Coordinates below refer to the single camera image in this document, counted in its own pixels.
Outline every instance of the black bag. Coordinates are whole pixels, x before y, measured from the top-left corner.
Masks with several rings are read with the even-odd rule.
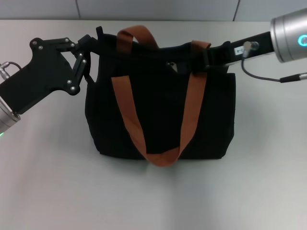
[[[222,67],[189,70],[208,43],[159,49],[143,26],[98,38],[118,53],[101,54],[97,81],[87,88],[85,115],[101,154],[158,166],[225,155],[234,136],[235,75]]]

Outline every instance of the cable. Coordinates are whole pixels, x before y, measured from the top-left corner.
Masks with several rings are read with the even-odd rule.
[[[20,66],[20,65],[18,65],[16,62],[9,61],[9,64],[12,64],[12,65],[17,66],[19,70],[21,70],[21,69],[22,69],[22,68],[21,68],[21,66]]]
[[[245,57],[243,57],[243,55],[242,55],[241,67],[242,67],[242,70],[243,70],[247,75],[251,76],[252,78],[256,78],[256,79],[260,79],[260,80],[280,82],[279,79],[264,78],[264,77],[259,77],[259,76],[256,76],[256,75],[254,75],[254,74],[249,73],[249,72],[245,69],[245,67],[244,67],[244,60],[245,60]]]

